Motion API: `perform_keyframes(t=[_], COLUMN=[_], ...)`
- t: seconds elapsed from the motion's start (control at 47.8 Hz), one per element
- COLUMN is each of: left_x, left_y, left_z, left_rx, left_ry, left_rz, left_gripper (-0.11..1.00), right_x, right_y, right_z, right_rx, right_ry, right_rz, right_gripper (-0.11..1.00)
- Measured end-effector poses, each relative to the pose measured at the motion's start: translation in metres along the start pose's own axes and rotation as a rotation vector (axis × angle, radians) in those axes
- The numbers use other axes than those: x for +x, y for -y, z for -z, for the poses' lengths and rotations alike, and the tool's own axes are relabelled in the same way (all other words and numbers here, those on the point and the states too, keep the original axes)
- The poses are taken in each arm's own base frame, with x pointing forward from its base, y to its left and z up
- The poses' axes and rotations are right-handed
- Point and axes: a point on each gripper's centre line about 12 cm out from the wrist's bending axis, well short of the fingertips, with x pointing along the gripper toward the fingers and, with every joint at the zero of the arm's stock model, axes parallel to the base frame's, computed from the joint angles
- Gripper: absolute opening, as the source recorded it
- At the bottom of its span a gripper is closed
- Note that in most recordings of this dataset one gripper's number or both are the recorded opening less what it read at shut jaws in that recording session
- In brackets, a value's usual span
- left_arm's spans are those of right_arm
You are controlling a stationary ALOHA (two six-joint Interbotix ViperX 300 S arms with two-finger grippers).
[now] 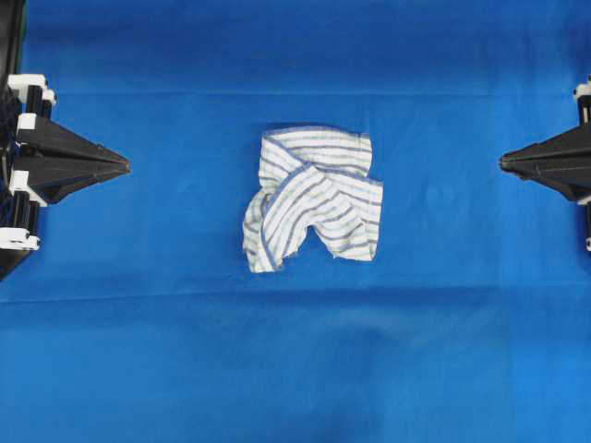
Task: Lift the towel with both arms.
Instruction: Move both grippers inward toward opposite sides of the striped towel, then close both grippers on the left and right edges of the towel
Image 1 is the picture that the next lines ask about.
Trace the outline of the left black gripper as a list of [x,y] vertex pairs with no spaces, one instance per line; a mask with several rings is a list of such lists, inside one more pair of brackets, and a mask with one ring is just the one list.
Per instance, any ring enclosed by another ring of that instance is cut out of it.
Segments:
[[[37,250],[39,210],[130,173],[129,160],[48,119],[55,92],[43,75],[10,74],[1,94],[1,248]],[[24,145],[67,158],[20,157]]]

